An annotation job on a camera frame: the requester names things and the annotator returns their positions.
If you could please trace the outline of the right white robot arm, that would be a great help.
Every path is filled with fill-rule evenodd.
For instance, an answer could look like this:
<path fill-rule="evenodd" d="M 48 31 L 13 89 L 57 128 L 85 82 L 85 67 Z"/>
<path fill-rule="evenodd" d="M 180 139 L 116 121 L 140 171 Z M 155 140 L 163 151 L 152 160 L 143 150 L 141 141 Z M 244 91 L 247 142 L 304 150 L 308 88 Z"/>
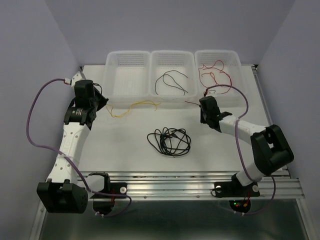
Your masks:
<path fill-rule="evenodd" d="M 278 125 L 261 126 L 221 112 L 213 96 L 199 100 L 200 122 L 217 132 L 235 137 L 251 146 L 253 161 L 243 164 L 242 170 L 230 181 L 215 182 L 211 194 L 217 198 L 259 197 L 258 182 L 291 163 L 294 154 Z"/>

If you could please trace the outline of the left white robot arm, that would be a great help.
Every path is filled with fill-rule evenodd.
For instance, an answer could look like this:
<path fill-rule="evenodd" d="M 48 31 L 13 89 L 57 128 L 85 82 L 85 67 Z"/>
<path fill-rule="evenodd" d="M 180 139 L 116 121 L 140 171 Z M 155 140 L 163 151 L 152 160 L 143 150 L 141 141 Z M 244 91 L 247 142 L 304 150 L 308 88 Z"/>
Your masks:
<path fill-rule="evenodd" d="M 73 84 L 75 97 L 64 115 L 63 137 L 54 166 L 47 180 L 36 189 L 49 213 L 82 214 L 87 208 L 92 190 L 87 183 L 78 185 L 78 178 L 83 178 L 80 158 L 97 112 L 108 102 L 97 87 L 97 83 L 88 79 Z"/>

